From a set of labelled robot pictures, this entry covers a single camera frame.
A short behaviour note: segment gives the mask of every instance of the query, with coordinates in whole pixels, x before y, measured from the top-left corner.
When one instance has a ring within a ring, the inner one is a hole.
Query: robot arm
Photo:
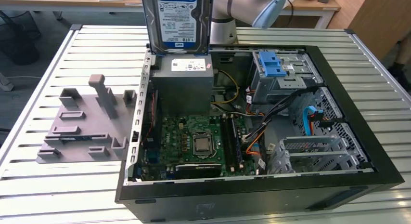
[[[211,43],[235,42],[237,37],[235,19],[252,27],[268,28],[284,4],[285,0],[213,0]]]

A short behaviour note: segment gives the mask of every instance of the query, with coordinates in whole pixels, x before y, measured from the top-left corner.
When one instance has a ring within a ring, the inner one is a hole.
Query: blue drive bay latch
[[[275,55],[275,52],[260,52],[259,60],[264,68],[264,74],[267,77],[284,77],[287,72],[281,67],[281,60]]]

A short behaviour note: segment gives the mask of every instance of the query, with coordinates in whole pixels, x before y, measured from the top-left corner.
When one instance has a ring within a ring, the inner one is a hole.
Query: ram slot
[[[232,126],[232,119],[229,117],[220,118],[221,141],[224,148],[225,169],[233,172],[237,169],[237,152],[235,130]]]
[[[233,140],[235,140],[235,156],[236,158],[236,166],[239,169],[243,169],[243,156],[241,156],[241,150],[240,150],[240,134],[237,134],[237,128],[233,122],[233,119],[231,118],[231,125],[232,125],[232,132],[233,132]]]

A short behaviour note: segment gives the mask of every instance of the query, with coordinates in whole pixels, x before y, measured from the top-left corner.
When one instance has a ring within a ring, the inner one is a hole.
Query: motherboard
[[[252,158],[241,157],[241,116],[163,117],[160,149],[145,152],[145,180],[255,174]]]

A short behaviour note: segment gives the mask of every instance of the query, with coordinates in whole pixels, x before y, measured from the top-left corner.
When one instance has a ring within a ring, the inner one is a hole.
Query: white table
[[[332,211],[205,222],[409,223],[411,99],[356,36],[341,30],[313,29],[239,28],[237,33],[240,43],[320,47],[405,182]],[[68,32],[0,149],[1,223],[139,223],[113,202],[120,162],[37,164],[34,158],[57,113],[61,89],[74,87],[80,93],[94,93],[88,76],[104,74],[113,93],[136,90],[147,39],[144,26],[82,26]]]

